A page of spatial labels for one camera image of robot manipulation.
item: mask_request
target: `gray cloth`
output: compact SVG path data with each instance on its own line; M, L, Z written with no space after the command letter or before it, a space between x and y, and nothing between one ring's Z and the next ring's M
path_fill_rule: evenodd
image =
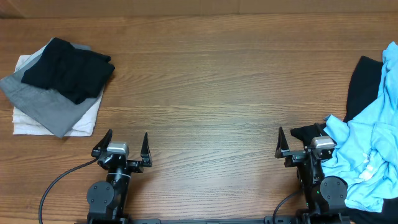
M90 50L89 46L72 45L77 49ZM0 89L16 108L42 124L56 137L62 138L97 98L87 98L76 105L56 90L44 90L21 83L25 71L33 66L40 56L41 54L20 70L0 80Z

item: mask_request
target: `wooden tabletop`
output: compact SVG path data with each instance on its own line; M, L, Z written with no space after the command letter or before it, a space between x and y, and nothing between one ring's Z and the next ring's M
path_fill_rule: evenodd
M94 134L13 136L12 105L0 93L0 223L37 223L39 201L62 172L91 159L111 128L139 158L144 133L154 165L133 174L134 218L262 218L298 189L294 168L275 159L277 130L345 115L360 56L381 60L398 37L398 14L0 20L0 77L51 37L90 45L116 67ZM44 203L45 223L88 213L98 165L63 178ZM280 214L303 208L302 197Z

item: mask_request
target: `pile of clothes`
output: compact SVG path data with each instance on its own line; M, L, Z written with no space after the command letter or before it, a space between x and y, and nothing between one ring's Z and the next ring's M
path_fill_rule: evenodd
M391 43L382 62L359 60L349 84L343 121L325 118L324 131L337 146L322 163L326 176L348 184L346 214L357 224L398 223L398 46ZM314 126L290 130L309 146Z
M15 72L0 80L14 105L14 134L91 136L103 88L114 66L89 46L53 38L21 55Z

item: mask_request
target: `beige wall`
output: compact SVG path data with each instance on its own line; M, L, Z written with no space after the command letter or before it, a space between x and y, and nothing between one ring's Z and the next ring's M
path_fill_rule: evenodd
M397 0L0 0L0 17L392 12Z

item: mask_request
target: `black fabric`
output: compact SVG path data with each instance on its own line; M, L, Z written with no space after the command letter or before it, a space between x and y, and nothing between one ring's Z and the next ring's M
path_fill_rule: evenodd
M348 88L347 113L344 122L352 120L376 98L381 81L382 62L377 62L362 56L353 72ZM318 136L314 125L291 129L292 136L309 146L311 140ZM362 210L347 208L345 215L357 224L390 224L398 223L398 198L384 199L381 213L365 212Z
M96 98L112 75L110 56L76 49L69 42L54 38L39 61L25 71L21 82L44 89L55 89L79 104Z

